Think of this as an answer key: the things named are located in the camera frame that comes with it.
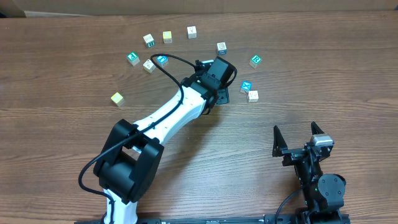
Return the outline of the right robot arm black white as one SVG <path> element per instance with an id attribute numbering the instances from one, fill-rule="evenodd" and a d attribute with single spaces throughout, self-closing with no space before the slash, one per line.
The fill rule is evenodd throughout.
<path id="1" fill-rule="evenodd" d="M 331 136 L 322 131 L 316 122 L 311 123 L 312 136 L 303 147 L 289 149 L 278 126 L 274 126 L 272 155 L 282 157 L 283 166 L 294 166 L 300 189 L 290 194 L 278 207 L 275 223 L 345 224 L 349 215 L 342 214 L 346 180 L 338 174 L 324 174 L 320 162 L 330 156 L 334 146 Z M 298 193 L 303 193 L 306 206 L 296 209 L 293 215 L 280 216 L 283 206 Z"/>

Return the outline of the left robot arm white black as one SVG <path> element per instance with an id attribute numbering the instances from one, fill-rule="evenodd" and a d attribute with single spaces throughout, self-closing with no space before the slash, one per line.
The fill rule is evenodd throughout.
<path id="1" fill-rule="evenodd" d="M 197 60 L 193 67 L 194 74 L 179 82 L 175 96 L 157 111 L 135 123 L 122 119 L 113 126 L 93 169 L 108 203 L 102 223 L 137 223 L 137 203 L 155 178 L 164 144 L 210 111 L 220 90 L 237 75 L 236 67 L 221 57 Z"/>

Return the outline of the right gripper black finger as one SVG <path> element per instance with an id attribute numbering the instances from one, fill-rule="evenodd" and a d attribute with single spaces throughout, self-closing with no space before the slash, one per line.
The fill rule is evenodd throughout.
<path id="1" fill-rule="evenodd" d="M 325 133 L 314 121 L 311 122 L 311 131 L 313 135 Z"/>
<path id="2" fill-rule="evenodd" d="M 277 125 L 273 127 L 273 133 L 274 133 L 274 143 L 272 149 L 272 156 L 281 157 L 284 155 L 284 152 L 288 149 L 288 147 Z"/>

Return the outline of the blue sided block picture top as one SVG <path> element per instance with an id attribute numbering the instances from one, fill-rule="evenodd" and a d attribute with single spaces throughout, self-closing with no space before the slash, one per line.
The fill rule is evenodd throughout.
<path id="1" fill-rule="evenodd" d="M 227 53 L 227 47 L 225 42 L 219 42 L 216 44 L 217 54 L 225 55 Z"/>

